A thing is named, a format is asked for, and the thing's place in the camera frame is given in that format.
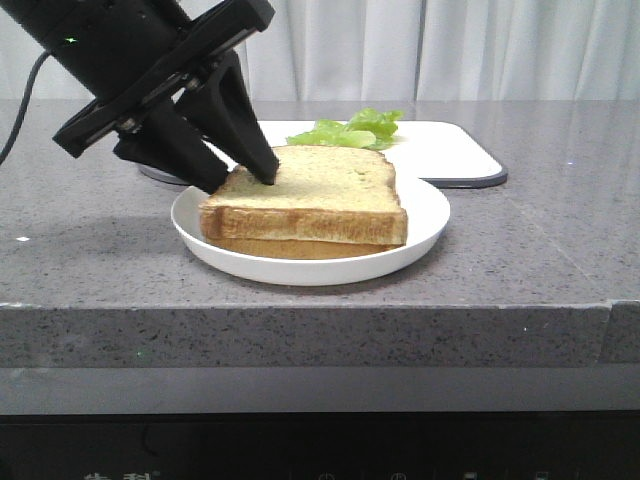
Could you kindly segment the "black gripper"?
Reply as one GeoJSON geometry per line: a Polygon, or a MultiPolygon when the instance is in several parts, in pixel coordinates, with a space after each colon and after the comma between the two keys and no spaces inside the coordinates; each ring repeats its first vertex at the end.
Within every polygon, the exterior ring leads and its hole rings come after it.
{"type": "MultiPolygon", "coordinates": [[[[54,55],[95,97],[54,140],[74,157],[118,128],[138,121],[154,102],[256,31],[275,14],[267,1],[223,1],[189,19],[173,1],[75,1],[52,37],[54,55]]],[[[205,138],[263,184],[279,160],[266,140],[245,88],[240,61],[228,52],[203,85],[186,91],[177,110],[205,138]]],[[[175,109],[160,102],[135,133],[121,133],[114,153],[214,193],[227,165],[175,109]]]]}

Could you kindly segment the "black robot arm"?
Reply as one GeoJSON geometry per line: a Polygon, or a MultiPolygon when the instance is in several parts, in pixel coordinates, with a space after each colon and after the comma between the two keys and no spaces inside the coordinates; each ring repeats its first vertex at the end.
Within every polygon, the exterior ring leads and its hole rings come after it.
{"type": "Polygon", "coordinates": [[[266,1],[196,18],[175,1],[5,1],[2,9],[93,95],[55,134],[72,156],[110,132],[115,154],[212,193],[227,161],[272,184],[279,166],[256,119],[236,46],[265,30],[266,1]]]}

